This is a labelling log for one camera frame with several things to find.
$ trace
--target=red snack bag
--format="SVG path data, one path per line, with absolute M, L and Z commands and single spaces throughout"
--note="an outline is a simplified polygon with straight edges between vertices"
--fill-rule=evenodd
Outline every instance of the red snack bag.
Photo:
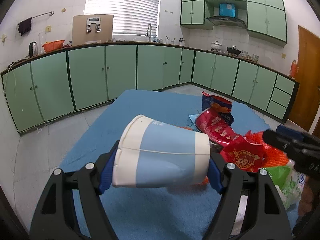
M 211 141 L 222 146 L 228 145 L 237 136 L 213 108 L 206 109 L 197 117 L 196 126 L 206 133 Z
M 264 151 L 262 144 L 250 143 L 244 137 L 239 136 L 224 147 L 220 154 L 226 162 L 234 163 L 241 170 L 258 172 L 262 167 Z

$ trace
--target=blue gripper pad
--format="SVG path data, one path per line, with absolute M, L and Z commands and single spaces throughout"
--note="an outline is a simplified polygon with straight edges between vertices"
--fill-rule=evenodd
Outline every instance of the blue gripper pad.
M 106 166 L 103 168 L 101 176 L 100 176 L 100 185 L 99 190 L 101 194 L 104 193 L 105 190 L 109 189 L 112 183 L 112 172 L 113 172 L 113 163 L 115 162 L 116 157 L 116 148 L 111 154 Z
M 217 165 L 211 158 L 209 160 L 209 169 L 207 177 L 209 179 L 211 187 L 215 189 L 218 193 L 220 193 L 223 190 L 223 186 L 221 184 L 221 173 L 217 168 Z

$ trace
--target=window blinds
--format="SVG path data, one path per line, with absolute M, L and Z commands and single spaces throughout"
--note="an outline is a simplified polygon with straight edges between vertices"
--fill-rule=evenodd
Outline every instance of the window blinds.
M 148 24 L 151 23 L 152 36 L 156 36 L 159 1 L 87 0 L 84 14 L 113 14 L 113 34 L 145 35 Z

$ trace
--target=blue foam mat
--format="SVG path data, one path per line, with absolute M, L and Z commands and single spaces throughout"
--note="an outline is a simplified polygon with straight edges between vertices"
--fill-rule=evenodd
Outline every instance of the blue foam mat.
M 60 165 L 65 172 L 95 162 L 109 152 L 127 124 L 138 114 L 176 126 L 190 126 L 189 114 L 201 113 L 201 97 L 127 90 L 84 133 Z M 232 128 L 244 135 L 269 128 L 264 120 L 244 104 L 234 102 Z M 89 236 L 82 214 L 80 197 L 74 191 L 75 207 L 81 232 Z M 119 239 L 163 240 L 201 239 L 219 204 L 220 195 L 210 185 L 175 188 L 114 188 L 100 196 L 103 207 Z M 296 207 L 288 212 L 293 226 Z

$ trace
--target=pot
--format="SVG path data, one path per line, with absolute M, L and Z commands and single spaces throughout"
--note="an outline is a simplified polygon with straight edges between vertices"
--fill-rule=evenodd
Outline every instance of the pot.
M 211 49 L 221 50 L 221 48 L 222 48 L 222 45 L 218 41 L 211 43 Z

